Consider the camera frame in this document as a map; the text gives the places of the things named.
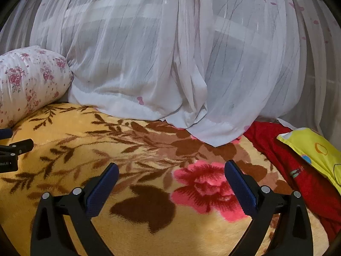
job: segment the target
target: pillowcase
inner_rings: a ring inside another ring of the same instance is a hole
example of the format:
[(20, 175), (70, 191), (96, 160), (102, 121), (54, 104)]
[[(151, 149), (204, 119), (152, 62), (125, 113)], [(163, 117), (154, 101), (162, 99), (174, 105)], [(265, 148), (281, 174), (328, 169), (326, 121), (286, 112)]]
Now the pillowcase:
[(0, 128), (62, 97), (72, 79), (66, 59), (39, 46), (0, 56)]
[(341, 152), (309, 128), (280, 134), (277, 139), (289, 145), (308, 164), (326, 177), (341, 194)]

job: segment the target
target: blue gripper pad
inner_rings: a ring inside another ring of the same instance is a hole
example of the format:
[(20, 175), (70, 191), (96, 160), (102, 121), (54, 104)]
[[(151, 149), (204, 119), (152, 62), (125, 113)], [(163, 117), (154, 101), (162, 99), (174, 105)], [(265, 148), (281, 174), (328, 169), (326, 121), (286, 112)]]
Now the blue gripper pad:
[(118, 166), (110, 164), (105, 170), (105, 173), (101, 175), (101, 179), (98, 184), (94, 187), (91, 194), (86, 200), (86, 215), (89, 218), (98, 216), (108, 199), (111, 191), (118, 181), (120, 171)]
[(226, 162), (225, 177), (235, 193), (244, 213), (251, 217), (255, 216), (257, 213), (257, 198), (243, 179), (243, 173), (234, 162)]
[(5, 140), (7, 138), (11, 138), (13, 136), (12, 129), (0, 129), (0, 140)]

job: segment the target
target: metal screw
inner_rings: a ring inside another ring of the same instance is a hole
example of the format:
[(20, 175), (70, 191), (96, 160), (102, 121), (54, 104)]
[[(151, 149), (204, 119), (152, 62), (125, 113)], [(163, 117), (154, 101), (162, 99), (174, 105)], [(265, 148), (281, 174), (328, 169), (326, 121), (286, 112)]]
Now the metal screw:
[(42, 198), (48, 199), (50, 197), (50, 194), (48, 192), (43, 193)]
[(82, 192), (82, 189), (81, 189), (81, 188), (75, 188), (75, 189), (72, 191), (72, 193), (73, 193), (74, 195), (79, 195), (79, 194), (81, 194), (81, 192)]
[(296, 196), (297, 198), (300, 198), (301, 193), (299, 191), (294, 191), (294, 196)]
[(268, 186), (262, 186), (261, 190), (264, 193), (269, 193), (270, 192), (270, 188)]

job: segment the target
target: yellow pillow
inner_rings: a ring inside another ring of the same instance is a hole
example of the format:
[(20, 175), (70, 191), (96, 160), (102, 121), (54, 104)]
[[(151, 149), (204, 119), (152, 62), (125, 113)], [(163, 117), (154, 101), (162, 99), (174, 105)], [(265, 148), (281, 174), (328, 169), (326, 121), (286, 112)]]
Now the yellow pillow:
[(326, 177), (341, 194), (341, 152), (309, 128), (280, 134), (277, 139), (289, 145), (308, 164)]

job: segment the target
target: bed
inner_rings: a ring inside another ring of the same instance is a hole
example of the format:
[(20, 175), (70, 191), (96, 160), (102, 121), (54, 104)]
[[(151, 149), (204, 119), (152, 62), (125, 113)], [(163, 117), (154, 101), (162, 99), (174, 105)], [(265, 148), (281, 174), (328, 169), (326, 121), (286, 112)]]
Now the bed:
[[(233, 159), (258, 184), (291, 193), (277, 169), (244, 136), (214, 148), (186, 130), (161, 121), (123, 120), (93, 107), (50, 104), (14, 128), (9, 144), (32, 138), (34, 149), (19, 159), (19, 170), (0, 176), (0, 224), (20, 255), (29, 255), (30, 234), (42, 193), (69, 193), (101, 174), (110, 162), (120, 179), (101, 214), (93, 219), (117, 256), (228, 255), (251, 218), (223, 180)], [(309, 212), (314, 255), (328, 247), (319, 219)], [(273, 217), (257, 255), (276, 227)], [(71, 222), (70, 235), (86, 255)]]

